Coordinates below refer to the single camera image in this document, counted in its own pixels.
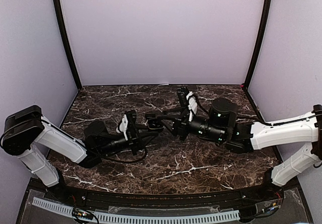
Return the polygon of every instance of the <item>wall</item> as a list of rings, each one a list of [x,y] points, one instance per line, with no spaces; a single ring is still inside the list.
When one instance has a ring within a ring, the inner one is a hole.
[[[0,0],[0,132],[33,104],[59,125],[76,95],[52,0]],[[0,149],[1,223],[16,223],[31,174]]]
[[[61,0],[83,85],[241,84],[264,0]]]
[[[272,0],[250,93],[267,121],[322,104],[322,0]],[[280,146],[284,159],[303,143]],[[322,220],[322,172],[299,175],[315,223]]]

